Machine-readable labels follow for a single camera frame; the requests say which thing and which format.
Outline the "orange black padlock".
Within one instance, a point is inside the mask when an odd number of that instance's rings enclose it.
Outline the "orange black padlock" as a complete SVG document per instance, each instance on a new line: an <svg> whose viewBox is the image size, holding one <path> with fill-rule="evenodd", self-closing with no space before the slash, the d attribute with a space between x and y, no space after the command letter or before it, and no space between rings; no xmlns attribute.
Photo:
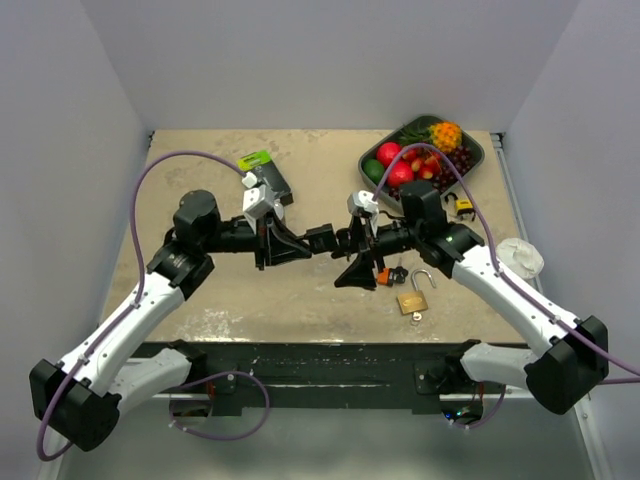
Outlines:
<svg viewBox="0 0 640 480"><path fill-rule="evenodd" d="M384 268L377 274L376 280L379 285L392 287L395 284L395 272L392 268Z"/></svg>

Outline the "black KAIJING padlock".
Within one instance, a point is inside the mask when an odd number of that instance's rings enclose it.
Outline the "black KAIJING padlock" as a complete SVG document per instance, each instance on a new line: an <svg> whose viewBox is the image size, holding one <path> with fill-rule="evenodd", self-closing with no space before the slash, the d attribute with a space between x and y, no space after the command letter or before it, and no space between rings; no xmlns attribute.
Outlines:
<svg viewBox="0 0 640 480"><path fill-rule="evenodd" d="M330 223L308 229L302 239L313 255L333 252L337 248L335 232Z"/></svg>

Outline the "orange padlock key bunch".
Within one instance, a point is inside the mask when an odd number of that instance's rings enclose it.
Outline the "orange padlock key bunch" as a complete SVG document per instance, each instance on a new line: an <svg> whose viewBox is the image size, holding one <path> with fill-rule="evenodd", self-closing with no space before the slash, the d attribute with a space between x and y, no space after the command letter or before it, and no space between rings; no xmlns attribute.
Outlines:
<svg viewBox="0 0 640 480"><path fill-rule="evenodd" d="M408 270L403 266L403 257L400 257L397 265L390 270L390 282L393 285L404 284L408 275Z"/></svg>

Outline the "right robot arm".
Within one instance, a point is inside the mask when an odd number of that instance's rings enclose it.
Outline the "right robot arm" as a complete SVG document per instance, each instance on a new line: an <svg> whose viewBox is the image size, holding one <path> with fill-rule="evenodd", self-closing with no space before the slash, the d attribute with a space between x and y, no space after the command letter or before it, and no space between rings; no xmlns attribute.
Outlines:
<svg viewBox="0 0 640 480"><path fill-rule="evenodd" d="M528 390L546 410L562 415L608 376L608 330L601 320L578 318L497 260L484 238L448 220L430 183L403 185L400 199L402 218L381 226L373 193L349 196L351 223L338 231L332 255L355 259L334 284L373 290L386 256L415 250L425 263L495 310L526 346L464 344L445 369L452 390L466 393L479 382L514 386Z"/></svg>

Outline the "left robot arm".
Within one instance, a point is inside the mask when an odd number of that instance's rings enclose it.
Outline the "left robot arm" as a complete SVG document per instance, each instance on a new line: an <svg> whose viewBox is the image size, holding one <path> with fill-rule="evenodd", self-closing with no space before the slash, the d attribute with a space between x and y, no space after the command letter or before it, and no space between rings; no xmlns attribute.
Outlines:
<svg viewBox="0 0 640 480"><path fill-rule="evenodd" d="M43 430L89 452L121 416L168 390L200 390L209 379L205 353L177 340L133 367L127 362L149 334L181 307L214 271L215 253L251 253L259 269L309 259L308 236L289 230L266 186L245 191L242 215L222 220L214 195L186 193L173 225L150 261L140 260L133 290L77 347L29 374Z"/></svg>

